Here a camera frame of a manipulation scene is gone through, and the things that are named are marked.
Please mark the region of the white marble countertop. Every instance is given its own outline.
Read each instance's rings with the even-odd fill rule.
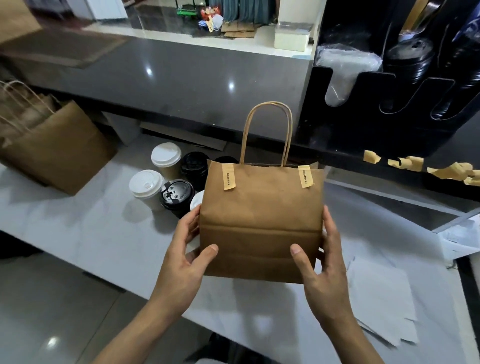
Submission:
[[[153,216],[128,181],[152,168],[150,151],[161,142],[141,135],[74,197],[0,165],[0,229],[148,298],[177,219],[169,211]],[[437,235],[338,186],[325,185],[325,201],[347,263],[363,256],[408,274],[420,342],[391,348],[367,334],[385,362],[465,363]],[[302,285],[205,277],[184,316],[282,364],[339,363]]]

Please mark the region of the black cup lid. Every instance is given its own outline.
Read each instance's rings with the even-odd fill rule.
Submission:
[[[235,163],[235,164],[239,163],[234,157],[231,157],[231,156],[218,157],[217,159],[215,159],[215,162],[218,162],[218,163]]]
[[[426,38],[404,40],[391,47],[386,55],[385,62],[391,65],[408,65],[422,62],[433,57],[433,43]]]
[[[181,159],[181,171],[184,174],[201,173],[208,170],[208,155],[202,152],[190,152]]]
[[[166,182],[160,188],[160,201],[162,205],[174,207],[188,200],[193,196],[193,187],[190,182],[184,180],[172,180]]]

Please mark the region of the person's right hand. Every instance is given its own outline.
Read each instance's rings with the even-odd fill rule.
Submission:
[[[356,324],[348,297],[347,270],[342,256],[340,233],[336,229],[328,207],[324,207],[324,236],[321,255],[322,272],[316,274],[307,255],[298,244],[290,252],[303,277],[308,305],[314,316],[329,334],[341,327]]]

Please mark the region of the stack of white paper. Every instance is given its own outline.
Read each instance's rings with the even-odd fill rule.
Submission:
[[[407,274],[355,257],[348,266],[348,290],[360,326],[392,345],[418,343],[415,305]]]

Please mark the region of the white cup lid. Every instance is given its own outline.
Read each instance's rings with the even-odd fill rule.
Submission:
[[[163,143],[152,150],[152,163],[157,167],[171,167],[180,160],[181,150],[174,143]]]
[[[204,199],[204,192],[205,190],[200,191],[193,197],[192,201],[190,202],[190,211],[202,203],[202,200]]]
[[[135,197],[148,197],[155,194],[163,185],[163,177],[156,170],[143,170],[136,173],[128,187]]]

